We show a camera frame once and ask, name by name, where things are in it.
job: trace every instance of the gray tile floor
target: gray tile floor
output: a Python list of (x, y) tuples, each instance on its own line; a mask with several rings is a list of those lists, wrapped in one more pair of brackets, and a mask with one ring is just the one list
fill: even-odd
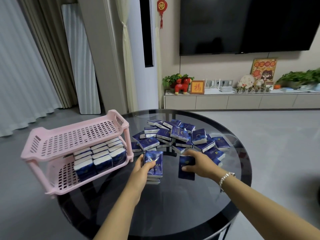
[[(233, 132), (249, 153), (252, 187), (320, 229), (320, 111), (198, 112)], [(0, 239), (85, 239), (67, 222), (56, 200), (44, 195), (20, 154), (31, 129), (53, 129), (99, 115), (77, 108), (40, 118), (12, 136), (0, 137)], [(262, 239), (239, 214), (227, 235)]]

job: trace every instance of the pink basket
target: pink basket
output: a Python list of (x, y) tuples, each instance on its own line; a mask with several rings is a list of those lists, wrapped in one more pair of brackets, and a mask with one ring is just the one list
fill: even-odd
[[(116, 111), (109, 110), (107, 115), (95, 119), (63, 126), (56, 129), (39, 127), (33, 129), (21, 153), (35, 176), (41, 182), (48, 195), (63, 195), (88, 182), (133, 161), (129, 123)], [(125, 141), (120, 136), (124, 133)], [(99, 173), (80, 182), (73, 170), (73, 152), (94, 146), (119, 137), (127, 152), (127, 159), (121, 165)], [(46, 175), (38, 162), (47, 162)]]

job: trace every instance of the flat screen tv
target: flat screen tv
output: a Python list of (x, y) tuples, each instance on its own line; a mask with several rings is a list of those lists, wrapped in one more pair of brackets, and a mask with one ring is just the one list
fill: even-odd
[(320, 0), (181, 0), (180, 55), (306, 51)]

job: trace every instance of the red horse figurine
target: red horse figurine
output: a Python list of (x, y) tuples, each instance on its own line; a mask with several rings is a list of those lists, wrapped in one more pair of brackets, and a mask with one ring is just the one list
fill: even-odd
[(183, 81), (182, 81), (181, 78), (180, 78), (180, 79), (178, 79), (178, 80), (176, 81), (177, 85), (175, 85), (175, 87), (174, 87), (174, 90), (175, 90), (175, 92), (176, 92), (176, 95), (179, 94), (179, 91), (180, 91), (180, 90), (183, 90), (183, 94), (187, 94), (190, 80), (191, 80), (190, 78), (185, 78), (185, 79), (183, 79)]

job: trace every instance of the beige curtain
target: beige curtain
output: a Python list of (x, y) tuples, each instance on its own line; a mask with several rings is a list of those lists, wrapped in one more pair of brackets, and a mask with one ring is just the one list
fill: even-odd
[(160, 15), (157, 11), (157, 1), (155, 0), (154, 3), (154, 13), (156, 14), (155, 18), (155, 51), (157, 57), (157, 80), (158, 80), (158, 100), (159, 100), (159, 109), (164, 108), (164, 89), (162, 86), (162, 64), (161, 64), (161, 49), (160, 49), (160, 37), (159, 37), (159, 24), (160, 24)]
[(78, 104), (61, 5), (77, 0), (19, 0), (63, 108)]
[(122, 47), (124, 59), (125, 82), (127, 89), (128, 109), (129, 112), (138, 110), (137, 91), (134, 80), (134, 66), (132, 62), (131, 46), (129, 40), (128, 29), (126, 26), (131, 0), (116, 0), (119, 19), (123, 26), (122, 32)]

